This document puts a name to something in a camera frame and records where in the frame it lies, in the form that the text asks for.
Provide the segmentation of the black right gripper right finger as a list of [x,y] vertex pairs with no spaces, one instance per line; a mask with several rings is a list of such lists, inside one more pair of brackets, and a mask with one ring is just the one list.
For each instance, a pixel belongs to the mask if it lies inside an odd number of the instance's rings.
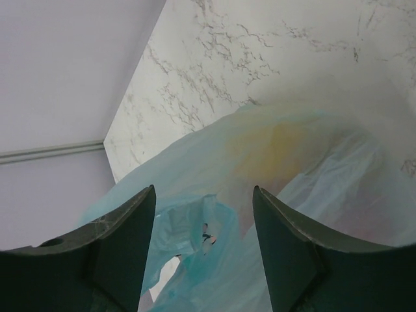
[[415,246],[345,235],[263,188],[253,215],[274,311],[414,311]]

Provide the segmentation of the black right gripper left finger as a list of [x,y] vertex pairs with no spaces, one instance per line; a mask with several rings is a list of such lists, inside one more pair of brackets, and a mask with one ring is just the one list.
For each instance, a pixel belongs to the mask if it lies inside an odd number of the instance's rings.
[[37,247],[1,252],[2,311],[137,311],[155,216],[149,186]]

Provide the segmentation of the light blue plastic bag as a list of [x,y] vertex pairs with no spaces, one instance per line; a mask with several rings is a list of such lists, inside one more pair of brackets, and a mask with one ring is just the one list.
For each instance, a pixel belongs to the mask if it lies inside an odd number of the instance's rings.
[[155,218],[142,288],[181,262],[153,311],[274,311],[254,220],[255,187],[336,231],[415,246],[415,178],[383,140],[330,112],[246,106],[134,169],[83,223],[153,186]]

